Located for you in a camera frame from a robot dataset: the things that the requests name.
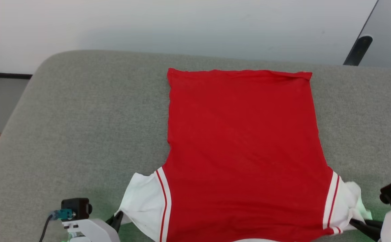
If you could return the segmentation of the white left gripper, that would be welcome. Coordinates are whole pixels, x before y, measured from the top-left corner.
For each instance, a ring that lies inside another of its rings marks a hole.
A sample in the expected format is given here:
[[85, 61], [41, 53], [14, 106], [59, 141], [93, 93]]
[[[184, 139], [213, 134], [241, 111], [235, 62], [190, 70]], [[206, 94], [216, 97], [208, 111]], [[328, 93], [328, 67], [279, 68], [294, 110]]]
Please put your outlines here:
[[119, 211], [106, 222], [101, 219], [64, 221], [68, 242], [120, 242], [118, 235], [124, 213]]

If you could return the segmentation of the red and white basketball jersey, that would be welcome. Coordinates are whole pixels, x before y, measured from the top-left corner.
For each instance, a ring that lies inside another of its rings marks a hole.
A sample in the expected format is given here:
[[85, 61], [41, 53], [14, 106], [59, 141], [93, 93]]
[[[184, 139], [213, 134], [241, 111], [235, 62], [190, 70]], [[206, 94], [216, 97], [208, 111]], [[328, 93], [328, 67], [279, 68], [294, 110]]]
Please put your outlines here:
[[372, 219], [326, 162], [311, 77], [170, 68], [170, 152], [118, 210], [155, 242], [312, 242]]

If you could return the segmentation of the black baseboard strip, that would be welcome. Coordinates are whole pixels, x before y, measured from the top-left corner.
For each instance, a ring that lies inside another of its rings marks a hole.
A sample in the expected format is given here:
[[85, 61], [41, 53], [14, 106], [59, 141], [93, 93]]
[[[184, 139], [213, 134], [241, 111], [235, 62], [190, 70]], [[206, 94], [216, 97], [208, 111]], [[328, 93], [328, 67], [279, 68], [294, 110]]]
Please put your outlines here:
[[21, 79], [30, 80], [33, 75], [28, 74], [15, 74], [15, 73], [0, 73], [1, 79]]

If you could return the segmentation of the dark partition edge strip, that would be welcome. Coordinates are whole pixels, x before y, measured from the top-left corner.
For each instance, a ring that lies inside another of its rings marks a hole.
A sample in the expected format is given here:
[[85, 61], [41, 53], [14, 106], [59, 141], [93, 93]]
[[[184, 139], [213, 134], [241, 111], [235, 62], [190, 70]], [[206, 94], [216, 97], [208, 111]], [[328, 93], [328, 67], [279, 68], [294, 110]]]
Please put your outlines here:
[[365, 28], [366, 28], [366, 26], [367, 26], [367, 24], [368, 24], [368, 22], [369, 22], [369, 19], [371, 18], [371, 16], [372, 16], [372, 14], [373, 14], [373, 12], [374, 12], [374, 10], [375, 10], [375, 8], [376, 8], [376, 6], [377, 6], [377, 4], [378, 4], [379, 1], [380, 1], [380, 0], [375, 0], [375, 3], [374, 3], [374, 5], [373, 5], [373, 8], [372, 8], [370, 14], [368, 15], [368, 17], [367, 17], [367, 19], [366, 19], [366, 21], [365, 21], [365, 23], [364, 23], [364, 25], [363, 25], [363, 27], [362, 27], [362, 29], [361, 29], [361, 31], [360, 31], [360, 33], [359, 33], [359, 35], [358, 35], [357, 38], [360, 38], [360, 37], [363, 35], [363, 32], [364, 32], [364, 30], [365, 30]]

